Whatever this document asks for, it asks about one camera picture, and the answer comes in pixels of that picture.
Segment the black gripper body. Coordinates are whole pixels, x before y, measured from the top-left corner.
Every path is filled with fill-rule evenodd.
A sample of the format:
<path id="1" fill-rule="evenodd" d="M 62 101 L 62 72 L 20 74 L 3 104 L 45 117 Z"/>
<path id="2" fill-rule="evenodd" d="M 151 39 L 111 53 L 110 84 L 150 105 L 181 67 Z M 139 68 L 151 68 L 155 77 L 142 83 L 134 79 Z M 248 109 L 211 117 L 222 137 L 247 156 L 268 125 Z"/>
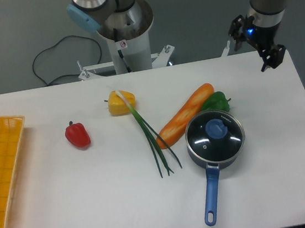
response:
<path id="1" fill-rule="evenodd" d="M 274 37 L 279 25 L 280 14 L 247 15 L 243 25 L 246 42 L 256 50 L 270 49 L 274 45 Z"/>

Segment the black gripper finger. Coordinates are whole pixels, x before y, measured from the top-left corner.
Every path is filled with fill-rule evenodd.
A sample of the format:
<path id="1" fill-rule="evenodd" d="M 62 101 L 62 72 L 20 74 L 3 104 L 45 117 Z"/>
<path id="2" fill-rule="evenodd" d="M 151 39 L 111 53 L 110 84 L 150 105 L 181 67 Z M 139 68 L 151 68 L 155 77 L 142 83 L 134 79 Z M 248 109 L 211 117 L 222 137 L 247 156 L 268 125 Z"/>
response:
<path id="1" fill-rule="evenodd" d="M 243 32 L 244 23 L 244 17 L 239 15 L 230 24 L 228 35 L 233 39 L 235 51 L 241 48 L 243 42 L 247 42 L 246 35 Z"/>
<path id="2" fill-rule="evenodd" d="M 281 44 L 272 45 L 266 50 L 259 50 L 258 53 L 263 60 L 261 71 L 264 72 L 268 68 L 277 68 L 280 64 L 282 64 L 285 52 L 286 47 Z"/>

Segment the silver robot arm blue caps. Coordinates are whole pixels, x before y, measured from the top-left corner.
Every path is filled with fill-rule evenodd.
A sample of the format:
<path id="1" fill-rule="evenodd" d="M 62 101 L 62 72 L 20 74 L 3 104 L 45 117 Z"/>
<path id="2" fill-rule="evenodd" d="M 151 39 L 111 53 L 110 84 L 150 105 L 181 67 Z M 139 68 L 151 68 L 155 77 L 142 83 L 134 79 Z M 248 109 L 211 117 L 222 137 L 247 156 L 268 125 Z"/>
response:
<path id="1" fill-rule="evenodd" d="M 249 0 L 246 16 L 237 16 L 228 31 L 235 49 L 243 42 L 252 46 L 263 60 L 262 71 L 282 64 L 286 47 L 275 44 L 274 38 L 281 23 L 287 0 Z M 109 49 L 117 73 L 151 68 L 149 45 L 144 52 L 127 54 L 131 41 L 146 35 L 153 24 L 153 11 L 144 0 L 72 0 L 67 6 L 68 16 L 83 30 L 97 32 L 111 42 Z"/>

